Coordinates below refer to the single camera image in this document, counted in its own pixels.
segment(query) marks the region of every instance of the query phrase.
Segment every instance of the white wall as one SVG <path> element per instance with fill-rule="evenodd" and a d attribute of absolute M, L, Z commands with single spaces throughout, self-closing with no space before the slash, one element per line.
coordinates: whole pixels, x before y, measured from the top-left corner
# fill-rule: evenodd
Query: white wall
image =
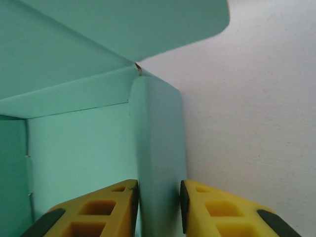
<path fill-rule="evenodd" d="M 219 36 L 141 63 L 180 89 L 189 176 L 316 236 L 316 1 L 232 0 Z"/>

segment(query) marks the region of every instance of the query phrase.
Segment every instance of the cardboard panel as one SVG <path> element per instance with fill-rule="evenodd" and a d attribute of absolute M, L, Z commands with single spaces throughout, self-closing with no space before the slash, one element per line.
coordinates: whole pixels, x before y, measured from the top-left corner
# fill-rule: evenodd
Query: cardboard panel
<path fill-rule="evenodd" d="M 0 99 L 131 62 L 16 0 L 0 2 Z"/>
<path fill-rule="evenodd" d="M 79 111 L 126 103 L 138 71 L 126 67 L 0 100 L 0 114 L 20 118 Z"/>
<path fill-rule="evenodd" d="M 226 0 L 22 0 L 131 60 L 214 36 L 229 23 Z"/>
<path fill-rule="evenodd" d="M 138 77 L 129 100 L 141 195 L 142 236 L 182 234 L 180 181 L 187 178 L 180 92 L 154 77 Z"/>
<path fill-rule="evenodd" d="M 127 103 L 28 123 L 37 218 L 66 200 L 137 179 Z"/>
<path fill-rule="evenodd" d="M 0 115 L 0 120 L 21 120 L 21 119 L 16 118 L 16 117 L 11 117 L 11 116 Z"/>
<path fill-rule="evenodd" d="M 20 236 L 32 224 L 23 120 L 0 116 L 0 233 Z"/>

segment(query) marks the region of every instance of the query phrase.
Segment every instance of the yellow plastic part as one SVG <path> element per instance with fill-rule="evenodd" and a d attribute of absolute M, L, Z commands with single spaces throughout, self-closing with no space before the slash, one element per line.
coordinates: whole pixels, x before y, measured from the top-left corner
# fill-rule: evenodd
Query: yellow plastic part
<path fill-rule="evenodd" d="M 190 198 L 187 237 L 278 237 L 257 213 L 273 212 L 269 208 L 199 182 L 184 182 Z"/>
<path fill-rule="evenodd" d="M 135 188 L 137 180 L 125 180 L 53 207 L 66 212 L 45 237 L 131 237 Z"/>

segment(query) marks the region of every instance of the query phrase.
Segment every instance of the open box lid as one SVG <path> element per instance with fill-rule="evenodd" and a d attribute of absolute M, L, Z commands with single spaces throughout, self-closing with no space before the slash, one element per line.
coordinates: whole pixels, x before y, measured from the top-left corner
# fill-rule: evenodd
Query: open box lid
<path fill-rule="evenodd" d="M 127 102 L 133 62 L 228 23 L 226 0 L 3 0 L 0 114 L 27 119 Z"/>

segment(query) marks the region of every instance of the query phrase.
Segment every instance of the rectangular cutout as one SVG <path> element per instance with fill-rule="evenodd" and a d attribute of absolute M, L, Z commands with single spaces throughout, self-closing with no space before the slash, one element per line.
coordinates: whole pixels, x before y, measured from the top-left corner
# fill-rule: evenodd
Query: rectangular cutout
<path fill-rule="evenodd" d="M 118 188 L 112 189 L 111 192 L 123 192 L 124 190 L 125 190 L 125 187 L 122 186 L 122 187 L 118 187 Z"/>
<path fill-rule="evenodd" d="M 100 237 L 105 223 L 73 222 L 61 237 Z"/>
<path fill-rule="evenodd" d="M 106 215 L 109 216 L 114 207 L 115 201 L 96 200 L 86 203 L 80 210 L 79 215 Z"/>
<path fill-rule="evenodd" d="M 201 188 L 201 187 L 196 187 L 196 191 L 198 193 L 209 193 L 210 192 L 208 189 Z"/>
<path fill-rule="evenodd" d="M 205 204 L 208 213 L 214 217 L 242 216 L 241 211 L 229 201 L 212 201 Z"/>
<path fill-rule="evenodd" d="M 250 224 L 218 224 L 216 227 L 222 237 L 259 237 Z"/>

